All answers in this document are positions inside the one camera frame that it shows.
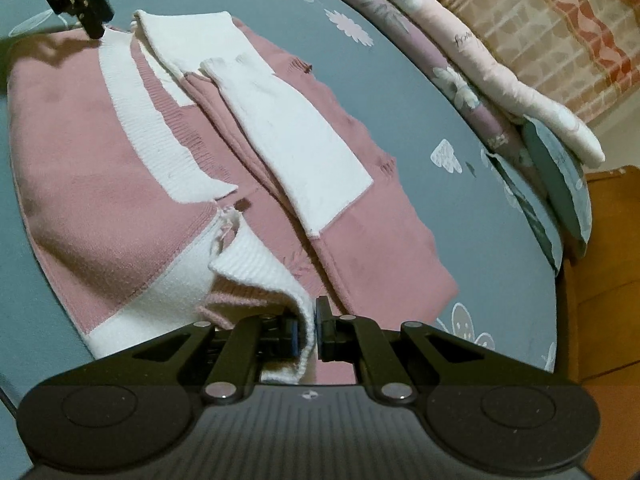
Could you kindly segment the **pink and white knit sweater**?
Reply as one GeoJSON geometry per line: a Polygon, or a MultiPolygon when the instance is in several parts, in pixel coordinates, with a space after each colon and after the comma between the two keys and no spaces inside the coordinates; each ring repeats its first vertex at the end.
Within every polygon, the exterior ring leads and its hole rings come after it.
{"type": "Polygon", "coordinates": [[[308,64],[226,12],[25,37],[8,98],[30,244],[96,358],[284,312],[302,353],[262,379],[351,382],[316,362],[318,297],[392,330],[457,295],[393,157],[308,64]]]}

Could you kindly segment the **blue floral bed sheet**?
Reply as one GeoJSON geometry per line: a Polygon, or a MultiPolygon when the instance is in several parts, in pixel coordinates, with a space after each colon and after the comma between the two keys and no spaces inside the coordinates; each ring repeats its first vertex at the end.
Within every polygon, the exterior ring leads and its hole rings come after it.
{"type": "MultiPolygon", "coordinates": [[[[376,26],[342,0],[108,0],[115,26],[135,10],[195,14],[227,10],[277,46],[312,65],[349,115],[396,158],[402,187],[433,232],[440,261],[459,295],[434,322],[451,330],[462,304],[475,337],[498,352],[552,372],[556,349],[555,270],[525,214],[480,151],[484,145],[439,88],[376,26]],[[335,22],[350,18],[369,35],[352,40],[335,22]],[[447,140],[462,173],[436,166],[447,140]]],[[[46,0],[1,0],[1,390],[14,405],[56,373],[87,363],[81,342],[32,254],[18,212],[9,163],[6,54],[11,30],[47,14],[46,0]]]]}

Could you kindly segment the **wooden headboard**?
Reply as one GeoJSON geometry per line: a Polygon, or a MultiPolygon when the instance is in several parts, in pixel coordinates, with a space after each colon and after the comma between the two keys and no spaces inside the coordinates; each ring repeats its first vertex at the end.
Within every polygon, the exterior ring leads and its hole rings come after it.
{"type": "Polygon", "coordinates": [[[639,169],[588,174],[592,232],[556,282],[555,368],[597,402],[600,430],[586,468],[597,479],[639,475],[639,169]]]}

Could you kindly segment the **blue lower pillow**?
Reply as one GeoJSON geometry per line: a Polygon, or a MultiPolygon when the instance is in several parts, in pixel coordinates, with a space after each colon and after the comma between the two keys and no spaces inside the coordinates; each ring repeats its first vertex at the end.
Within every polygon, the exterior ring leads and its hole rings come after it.
{"type": "Polygon", "coordinates": [[[563,260],[563,242],[560,227],[551,207],[536,188],[503,157],[482,148],[480,159],[487,168],[491,169],[496,179],[503,183],[503,191],[511,207],[524,214],[540,249],[554,274],[558,275],[563,260]]]}

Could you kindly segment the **blue pillow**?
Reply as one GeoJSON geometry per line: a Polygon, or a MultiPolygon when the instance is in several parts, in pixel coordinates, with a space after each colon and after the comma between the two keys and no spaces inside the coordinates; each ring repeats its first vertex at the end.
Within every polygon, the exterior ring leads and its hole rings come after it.
{"type": "Polygon", "coordinates": [[[565,244],[575,259],[584,258],[592,231],[592,208],[582,164],[538,119],[526,118],[522,137],[561,223],[565,244]]]}
{"type": "Polygon", "coordinates": [[[558,275],[563,260],[563,242],[560,227],[551,207],[536,188],[503,157],[482,148],[480,159],[487,168],[491,169],[496,179],[503,183],[503,191],[511,207],[524,214],[540,249],[554,274],[558,275]]]}

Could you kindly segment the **blue upper pillow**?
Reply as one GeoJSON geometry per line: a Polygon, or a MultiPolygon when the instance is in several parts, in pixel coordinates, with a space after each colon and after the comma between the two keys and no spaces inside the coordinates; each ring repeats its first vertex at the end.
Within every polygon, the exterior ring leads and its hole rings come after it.
{"type": "Polygon", "coordinates": [[[575,259],[584,258],[592,231],[592,208],[582,164],[538,119],[526,118],[522,137],[561,223],[565,244],[575,259]]]}

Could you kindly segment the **pink floral folded quilt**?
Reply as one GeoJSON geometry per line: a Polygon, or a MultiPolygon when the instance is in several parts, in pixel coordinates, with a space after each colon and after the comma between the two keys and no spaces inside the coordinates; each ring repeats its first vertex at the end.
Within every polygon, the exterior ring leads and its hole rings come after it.
{"type": "Polygon", "coordinates": [[[445,51],[473,84],[509,114],[545,124],[590,168],[605,162],[591,129],[563,104],[524,84],[438,0],[390,0],[445,51]]]}

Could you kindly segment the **mauve floral folded quilt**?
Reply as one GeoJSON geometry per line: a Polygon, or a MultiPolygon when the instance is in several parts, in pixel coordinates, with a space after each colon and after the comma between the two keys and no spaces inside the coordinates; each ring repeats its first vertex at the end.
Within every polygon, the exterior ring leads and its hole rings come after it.
{"type": "Polygon", "coordinates": [[[342,0],[377,27],[449,100],[491,155],[504,158],[529,184],[542,182],[520,129],[477,90],[430,36],[390,0],[342,0]]]}

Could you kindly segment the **beige patterned curtain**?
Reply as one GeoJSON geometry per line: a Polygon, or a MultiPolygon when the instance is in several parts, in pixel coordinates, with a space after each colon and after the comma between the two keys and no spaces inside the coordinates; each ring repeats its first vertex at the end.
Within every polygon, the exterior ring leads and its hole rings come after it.
{"type": "Polygon", "coordinates": [[[639,87],[639,0],[438,0],[524,84],[591,122],[639,87]]]}

